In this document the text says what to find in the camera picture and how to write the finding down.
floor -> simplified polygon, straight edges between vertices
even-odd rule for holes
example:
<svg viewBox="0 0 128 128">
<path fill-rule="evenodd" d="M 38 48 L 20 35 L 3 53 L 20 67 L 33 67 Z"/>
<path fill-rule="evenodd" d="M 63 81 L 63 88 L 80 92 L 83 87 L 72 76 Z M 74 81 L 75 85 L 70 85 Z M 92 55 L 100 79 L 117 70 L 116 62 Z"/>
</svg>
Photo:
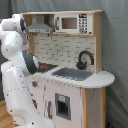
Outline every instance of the floor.
<svg viewBox="0 0 128 128">
<path fill-rule="evenodd" d="M 0 102 L 0 128 L 13 128 L 12 116 L 8 114 L 5 101 Z"/>
</svg>

microwave window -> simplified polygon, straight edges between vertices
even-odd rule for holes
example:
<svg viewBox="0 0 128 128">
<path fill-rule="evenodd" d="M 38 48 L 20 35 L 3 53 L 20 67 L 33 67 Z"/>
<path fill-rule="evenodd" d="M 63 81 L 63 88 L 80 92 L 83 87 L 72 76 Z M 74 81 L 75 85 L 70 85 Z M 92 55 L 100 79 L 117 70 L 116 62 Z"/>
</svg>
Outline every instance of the microwave window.
<svg viewBox="0 0 128 128">
<path fill-rule="evenodd" d="M 77 29 L 77 18 L 62 18 L 62 29 Z"/>
</svg>

countertop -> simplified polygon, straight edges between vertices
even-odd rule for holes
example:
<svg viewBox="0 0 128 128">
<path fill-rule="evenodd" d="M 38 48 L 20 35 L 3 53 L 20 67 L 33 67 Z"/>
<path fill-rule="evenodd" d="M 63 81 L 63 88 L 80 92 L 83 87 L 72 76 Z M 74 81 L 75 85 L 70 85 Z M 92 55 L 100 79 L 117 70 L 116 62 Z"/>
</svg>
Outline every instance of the countertop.
<svg viewBox="0 0 128 128">
<path fill-rule="evenodd" d="M 102 88 L 102 87 L 111 85 L 115 80 L 114 75 L 107 71 L 101 71 L 98 74 L 93 74 L 92 76 L 88 77 L 84 81 L 75 81 L 75 80 L 56 77 L 51 75 L 53 72 L 61 68 L 63 67 L 56 67 L 46 73 L 36 73 L 35 75 L 41 76 L 46 80 L 61 82 L 71 86 L 82 87 L 82 88 Z"/>
</svg>

toy kitchen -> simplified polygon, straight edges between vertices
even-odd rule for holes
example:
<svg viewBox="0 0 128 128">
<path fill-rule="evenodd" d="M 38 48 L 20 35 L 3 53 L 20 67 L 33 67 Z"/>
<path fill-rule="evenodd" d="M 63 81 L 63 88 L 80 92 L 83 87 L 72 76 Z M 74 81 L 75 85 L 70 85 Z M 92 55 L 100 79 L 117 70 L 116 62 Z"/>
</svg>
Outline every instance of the toy kitchen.
<svg viewBox="0 0 128 128">
<path fill-rule="evenodd" d="M 39 61 L 27 78 L 37 111 L 56 128 L 105 128 L 106 87 L 115 77 L 102 71 L 102 10 L 22 13 L 29 53 Z M 24 121 L 14 117 L 14 123 Z"/>
</svg>

toy stove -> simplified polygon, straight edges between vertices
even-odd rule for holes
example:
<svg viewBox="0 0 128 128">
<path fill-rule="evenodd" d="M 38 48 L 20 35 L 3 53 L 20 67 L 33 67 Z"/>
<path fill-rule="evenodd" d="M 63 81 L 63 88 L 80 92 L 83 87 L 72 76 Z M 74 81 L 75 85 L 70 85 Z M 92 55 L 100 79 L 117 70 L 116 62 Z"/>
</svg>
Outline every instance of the toy stove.
<svg viewBox="0 0 128 128">
<path fill-rule="evenodd" d="M 53 68 L 56 68 L 58 67 L 58 65 L 53 65 L 53 64 L 47 64 L 47 63 L 40 63 L 39 62 L 39 69 L 37 72 L 40 72 L 40 73 L 45 73 Z"/>
</svg>

